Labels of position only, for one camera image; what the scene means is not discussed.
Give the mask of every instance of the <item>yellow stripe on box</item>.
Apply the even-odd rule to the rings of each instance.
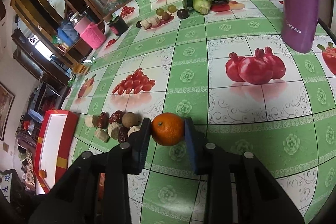
[[[56,166],[67,169],[68,168],[68,160],[65,159],[65,158],[57,157]]]

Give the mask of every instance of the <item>framed picture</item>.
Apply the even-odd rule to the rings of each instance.
[[[5,128],[8,119],[9,111],[11,110],[14,94],[12,94],[1,82],[0,82],[0,140],[3,141],[5,135]]]

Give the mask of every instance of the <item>silver bolt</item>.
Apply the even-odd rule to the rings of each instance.
[[[82,158],[83,158],[83,159],[88,159],[88,158],[90,158],[92,155],[93,155],[93,154],[92,154],[91,151],[85,151],[85,152],[82,153]]]
[[[252,152],[249,152],[249,151],[246,151],[244,153],[244,157],[247,158],[247,159],[252,159],[253,158],[253,153]]]
[[[206,147],[207,149],[212,150],[212,149],[215,149],[215,148],[216,148],[216,145],[215,145],[214,143],[207,143],[207,144],[205,145],[205,147]]]
[[[128,142],[125,142],[125,143],[121,143],[119,146],[120,146],[121,149],[127,149],[127,148],[129,148],[131,145],[130,145]]]

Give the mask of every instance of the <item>picture frame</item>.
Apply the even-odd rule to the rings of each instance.
[[[0,140],[4,140],[8,115],[15,95],[0,82]]]

